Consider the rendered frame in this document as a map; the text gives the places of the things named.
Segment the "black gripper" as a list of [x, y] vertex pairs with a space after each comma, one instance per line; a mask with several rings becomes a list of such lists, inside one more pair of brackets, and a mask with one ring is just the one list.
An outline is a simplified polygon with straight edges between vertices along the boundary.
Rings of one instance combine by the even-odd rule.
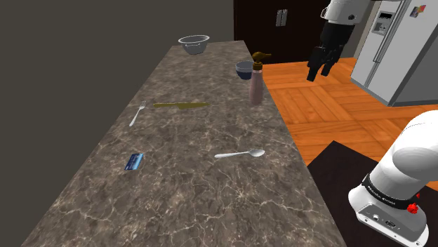
[[328, 76], [332, 66], [340, 59], [341, 53], [349, 41], [354, 25], [340, 25], [325, 22], [320, 35], [321, 46], [314, 47], [307, 63], [308, 81], [314, 81], [320, 67], [324, 65], [321, 75]]

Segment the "brown pump bottle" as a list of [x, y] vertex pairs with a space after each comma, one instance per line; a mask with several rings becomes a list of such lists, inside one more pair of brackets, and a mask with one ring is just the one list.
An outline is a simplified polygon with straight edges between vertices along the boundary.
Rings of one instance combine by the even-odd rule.
[[249, 88], [249, 99], [252, 105], [259, 105], [263, 100], [263, 63], [262, 60], [270, 58], [271, 54], [255, 52], [252, 55], [254, 60], [251, 73], [251, 82]]

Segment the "dark wooden cabinet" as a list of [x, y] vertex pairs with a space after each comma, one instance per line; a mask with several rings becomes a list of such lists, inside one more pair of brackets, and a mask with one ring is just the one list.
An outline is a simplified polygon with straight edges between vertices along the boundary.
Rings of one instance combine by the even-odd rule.
[[269, 53], [265, 64], [308, 61], [319, 45], [330, 0], [233, 0], [234, 39], [250, 54]]

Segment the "grey double-door fridge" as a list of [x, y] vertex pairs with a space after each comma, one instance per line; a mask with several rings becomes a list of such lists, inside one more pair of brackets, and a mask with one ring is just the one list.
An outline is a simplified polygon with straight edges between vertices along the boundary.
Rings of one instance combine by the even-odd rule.
[[351, 82], [386, 106], [438, 104], [438, 0], [385, 0]]

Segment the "dark blue bowl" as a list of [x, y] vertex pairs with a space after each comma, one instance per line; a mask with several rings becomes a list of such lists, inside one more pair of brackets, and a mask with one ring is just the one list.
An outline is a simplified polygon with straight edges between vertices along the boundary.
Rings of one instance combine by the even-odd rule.
[[242, 80], [250, 80], [253, 71], [253, 61], [245, 60], [235, 65], [236, 73]]

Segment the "silver spoon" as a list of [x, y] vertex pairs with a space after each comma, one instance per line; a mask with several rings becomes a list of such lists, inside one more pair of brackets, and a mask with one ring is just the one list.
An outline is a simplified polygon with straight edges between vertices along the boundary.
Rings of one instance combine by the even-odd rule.
[[238, 156], [242, 154], [249, 154], [253, 157], [259, 157], [262, 156], [265, 153], [265, 150], [263, 149], [252, 149], [246, 152], [235, 152], [235, 153], [224, 153], [224, 154], [216, 154], [214, 157], [217, 159], [231, 157], [231, 156]]

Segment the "dark robot stand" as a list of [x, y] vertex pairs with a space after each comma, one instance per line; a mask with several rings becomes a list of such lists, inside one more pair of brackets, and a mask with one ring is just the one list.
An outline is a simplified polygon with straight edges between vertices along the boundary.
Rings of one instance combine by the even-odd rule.
[[[347, 247], [403, 247], [360, 223], [348, 201], [348, 192], [376, 165], [373, 159], [333, 141], [307, 167]], [[420, 207], [430, 231], [425, 247], [438, 247], [438, 191], [422, 188]]]

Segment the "clear glass bowl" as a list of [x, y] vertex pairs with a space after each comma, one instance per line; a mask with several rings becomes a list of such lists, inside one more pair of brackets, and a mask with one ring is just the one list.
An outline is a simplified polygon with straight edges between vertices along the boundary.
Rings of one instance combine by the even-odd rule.
[[191, 35], [178, 39], [183, 49], [190, 55], [201, 54], [206, 50], [210, 37], [207, 35]]

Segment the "olive knife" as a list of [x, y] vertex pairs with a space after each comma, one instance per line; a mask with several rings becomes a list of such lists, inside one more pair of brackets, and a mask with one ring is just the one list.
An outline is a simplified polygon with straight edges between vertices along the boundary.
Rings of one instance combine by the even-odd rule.
[[179, 109], [189, 109], [196, 107], [205, 107], [209, 106], [210, 103], [207, 102], [167, 102], [167, 103], [154, 103], [153, 106], [158, 107], [173, 107], [176, 106]]

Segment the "silver fork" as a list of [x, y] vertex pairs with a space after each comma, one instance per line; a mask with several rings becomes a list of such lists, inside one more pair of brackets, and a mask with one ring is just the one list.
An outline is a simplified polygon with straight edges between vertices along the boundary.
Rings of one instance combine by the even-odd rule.
[[128, 125], [129, 127], [131, 127], [131, 126], [134, 125], [136, 119], [138, 118], [138, 115], [139, 115], [140, 111], [141, 111], [142, 109], [145, 108], [145, 105], [146, 105], [146, 102], [145, 102], [145, 101], [142, 101], [142, 102], [140, 103], [140, 106], [139, 106], [139, 108], [138, 108], [138, 110], [137, 110], [135, 116], [133, 117], [133, 119], [131, 120], [130, 124]]

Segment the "blue card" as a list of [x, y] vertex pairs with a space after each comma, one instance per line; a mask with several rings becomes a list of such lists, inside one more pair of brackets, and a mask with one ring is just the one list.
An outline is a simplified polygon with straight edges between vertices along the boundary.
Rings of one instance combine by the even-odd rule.
[[142, 161], [142, 158], [143, 158], [143, 153], [132, 154], [124, 170], [125, 171], [137, 170], [138, 166], [140, 165], [140, 162]]

